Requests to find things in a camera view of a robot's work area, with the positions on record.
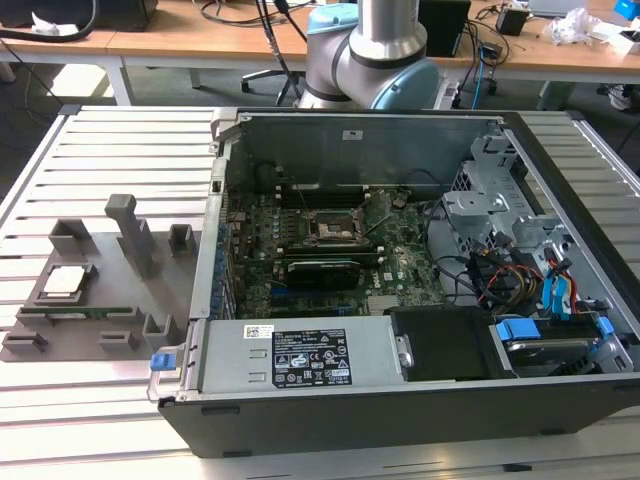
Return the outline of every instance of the motherboard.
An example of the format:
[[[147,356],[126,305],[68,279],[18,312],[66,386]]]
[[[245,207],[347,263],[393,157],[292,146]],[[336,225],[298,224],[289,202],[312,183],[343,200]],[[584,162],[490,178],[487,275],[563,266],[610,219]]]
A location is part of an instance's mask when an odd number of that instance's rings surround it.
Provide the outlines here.
[[[422,240],[425,202],[410,197],[230,195],[236,318],[382,315],[443,303]]]

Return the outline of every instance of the black box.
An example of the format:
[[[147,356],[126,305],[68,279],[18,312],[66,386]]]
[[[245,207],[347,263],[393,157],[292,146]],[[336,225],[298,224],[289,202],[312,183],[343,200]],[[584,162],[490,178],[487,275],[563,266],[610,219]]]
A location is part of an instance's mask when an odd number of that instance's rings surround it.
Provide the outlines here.
[[[99,0],[98,28],[124,32],[144,30],[158,0]],[[0,0],[0,23],[8,28],[33,25],[31,12],[58,25],[84,27],[91,18],[91,0]]]
[[[517,37],[522,32],[522,27],[524,27],[529,13],[531,13],[529,10],[503,8],[496,21],[496,30],[502,35]]]
[[[418,20],[427,29],[427,56],[454,57],[470,0],[420,0]]]

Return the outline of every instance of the table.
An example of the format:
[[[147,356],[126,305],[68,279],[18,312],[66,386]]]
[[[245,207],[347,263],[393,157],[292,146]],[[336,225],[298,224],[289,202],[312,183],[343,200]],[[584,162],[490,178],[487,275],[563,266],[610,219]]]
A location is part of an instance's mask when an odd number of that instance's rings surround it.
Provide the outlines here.
[[[478,10],[499,3],[473,0],[470,18]],[[610,20],[614,0],[589,0],[591,11]],[[230,3],[222,10],[225,18],[255,16],[251,4]],[[302,29],[306,28],[309,9],[294,13]],[[495,22],[495,16],[486,20]],[[547,20],[535,19],[525,25],[519,37],[508,37],[509,60],[497,68],[495,78],[552,80],[568,82],[636,83],[640,74],[640,56],[619,57],[607,45],[553,46],[537,38]],[[481,37],[493,35],[481,29]],[[306,46],[289,25],[276,27],[282,53],[292,70],[305,69]],[[44,45],[7,40],[23,60],[43,63],[89,63],[105,68],[119,105],[131,105],[133,94],[126,67],[157,66],[191,69],[193,86],[199,86],[197,69],[224,68],[278,69],[264,34],[259,28],[243,29],[218,25],[205,20],[190,0],[160,0],[146,32],[93,32],[88,39],[67,45]],[[0,61],[12,61],[9,52],[0,49]],[[471,42],[463,35],[454,58],[436,58],[443,77],[451,82],[462,78],[472,61]]]
[[[51,252],[47,234],[57,217],[82,218],[92,233],[115,232],[104,205],[111,193],[129,192],[152,231],[166,231],[176,219],[202,229],[211,116],[211,108],[199,107],[84,107],[58,116],[0,205],[0,341]],[[615,237],[615,226],[632,218],[640,224],[624,204],[640,186],[622,183],[630,172],[602,139],[563,113],[523,118],[563,175],[580,184],[583,201],[600,209],[597,220],[614,243],[637,243],[637,233]],[[612,215],[615,208],[622,212]],[[634,233],[628,225],[620,231]],[[518,463],[533,468],[527,478],[604,480],[630,478],[639,468],[640,408],[576,435],[201,460],[147,400],[148,377],[144,361],[0,362],[0,477],[480,480],[502,478],[504,464]]]
[[[478,11],[500,1],[474,0],[469,18],[474,19]],[[588,0],[592,15],[620,25],[629,22],[613,11],[614,0]],[[484,23],[495,27],[497,16]],[[640,75],[640,55],[616,55],[608,44],[593,40],[591,46],[584,44],[554,46],[539,38],[549,20],[535,18],[528,21],[518,37],[507,36],[511,46],[509,59],[495,69],[497,79],[545,80],[584,83],[637,83]],[[480,38],[502,45],[503,42],[486,28],[480,28]],[[466,73],[473,50],[471,39],[463,35],[458,54],[453,59],[438,59],[445,78],[459,80]]]

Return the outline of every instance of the chair leg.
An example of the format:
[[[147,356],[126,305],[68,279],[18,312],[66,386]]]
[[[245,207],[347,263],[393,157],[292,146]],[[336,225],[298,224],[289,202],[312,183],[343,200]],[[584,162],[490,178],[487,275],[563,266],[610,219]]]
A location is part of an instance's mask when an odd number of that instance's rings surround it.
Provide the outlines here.
[[[284,97],[287,96],[287,93],[289,92],[290,87],[291,87],[291,82],[289,81],[289,79],[287,79],[287,81],[284,82],[284,87],[282,87],[282,90],[280,90],[280,92],[278,93],[278,98],[276,98],[276,107],[279,107],[282,105],[282,102],[284,102]]]
[[[189,69],[189,78],[191,78],[191,88],[198,89],[202,86],[200,84],[200,70],[197,68]]]
[[[262,70],[260,72],[250,73],[248,75],[243,75],[242,81],[240,82],[240,87],[244,93],[249,93],[251,88],[249,87],[249,82],[252,80],[259,80],[261,78],[269,78],[276,77],[278,75],[282,75],[283,72],[280,70]]]

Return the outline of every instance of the side panel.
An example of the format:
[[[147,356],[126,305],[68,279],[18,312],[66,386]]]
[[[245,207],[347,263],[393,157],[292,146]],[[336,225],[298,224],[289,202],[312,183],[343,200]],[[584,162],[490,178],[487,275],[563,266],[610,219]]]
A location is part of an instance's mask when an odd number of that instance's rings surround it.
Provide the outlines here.
[[[217,458],[574,433],[639,402],[640,384],[617,381],[159,410],[195,455]]]

